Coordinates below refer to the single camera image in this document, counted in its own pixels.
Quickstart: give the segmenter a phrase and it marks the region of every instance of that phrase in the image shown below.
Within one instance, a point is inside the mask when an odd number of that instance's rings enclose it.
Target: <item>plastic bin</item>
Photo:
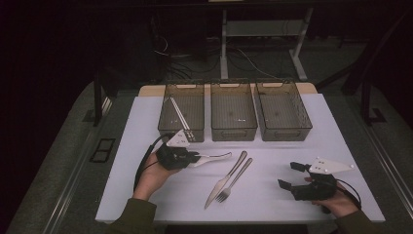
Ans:
[[[212,80],[213,141],[251,141],[258,127],[248,79]]]
[[[173,105],[182,113],[189,130],[185,134],[190,142],[204,141],[205,97],[204,80],[169,81],[165,88],[164,102],[158,124],[160,134],[177,133],[185,130],[183,122]]]
[[[257,79],[254,97],[262,140],[305,140],[313,125],[294,82]]]

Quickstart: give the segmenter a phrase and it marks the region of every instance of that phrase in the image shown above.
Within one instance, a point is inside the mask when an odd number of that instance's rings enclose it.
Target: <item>white table surface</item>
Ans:
[[[192,143],[188,150],[205,155],[232,152],[233,156],[184,169],[170,177],[150,199],[158,206],[155,223],[312,223],[332,219],[331,214],[323,214],[309,201],[295,201],[289,191],[278,185],[279,178],[292,185],[307,184],[304,177],[308,174],[292,170],[289,163],[312,164],[317,157],[355,165],[355,170],[334,176],[357,190],[362,209],[371,220],[384,221],[324,97],[301,97],[313,124],[306,140],[301,142],[264,142],[259,129],[255,141],[213,142],[210,99],[206,97],[206,140]],[[131,197],[136,169],[149,145],[159,136],[162,100],[163,97],[135,98],[95,217],[97,221],[109,223],[117,219]],[[205,210],[213,186],[228,174],[243,150],[253,162],[234,185],[231,196],[223,203],[212,202]]]

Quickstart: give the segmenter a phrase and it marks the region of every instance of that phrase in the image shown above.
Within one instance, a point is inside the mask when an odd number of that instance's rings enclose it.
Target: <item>green sleeve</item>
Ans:
[[[382,233],[362,211],[335,220],[340,234],[379,234]]]
[[[156,206],[152,203],[130,198],[121,216],[109,225],[107,234],[154,234],[152,223]]]

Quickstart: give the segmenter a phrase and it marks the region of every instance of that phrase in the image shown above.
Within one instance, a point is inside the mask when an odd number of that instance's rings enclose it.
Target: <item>dark background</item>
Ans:
[[[181,10],[181,17],[177,12],[161,11],[153,22],[150,11],[89,12],[76,6],[67,0],[0,2],[0,233],[7,230],[73,102],[96,74],[113,97],[120,89],[156,84],[165,74],[163,62],[167,62],[152,53],[157,33],[200,59],[206,56],[205,38],[220,33],[219,11]],[[350,6],[346,11],[317,7],[308,37],[369,39],[399,14],[395,9],[399,7],[369,4]],[[246,9],[232,16],[266,18],[264,12]],[[295,10],[282,12],[297,14]],[[368,73],[411,126],[412,25],[410,13]]]

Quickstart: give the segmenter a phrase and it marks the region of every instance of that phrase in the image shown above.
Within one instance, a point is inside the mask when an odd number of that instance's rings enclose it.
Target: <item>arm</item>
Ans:
[[[168,171],[156,163],[157,157],[152,153],[145,163],[147,167],[140,176],[132,197],[128,200],[121,216],[109,225],[107,234],[152,234],[156,206],[148,202],[151,195],[164,185],[165,181],[178,170]]]
[[[337,190],[333,197],[323,201],[312,201],[314,205],[325,206],[337,218],[335,223],[340,234],[380,234],[373,222],[360,211],[353,201],[343,192]]]

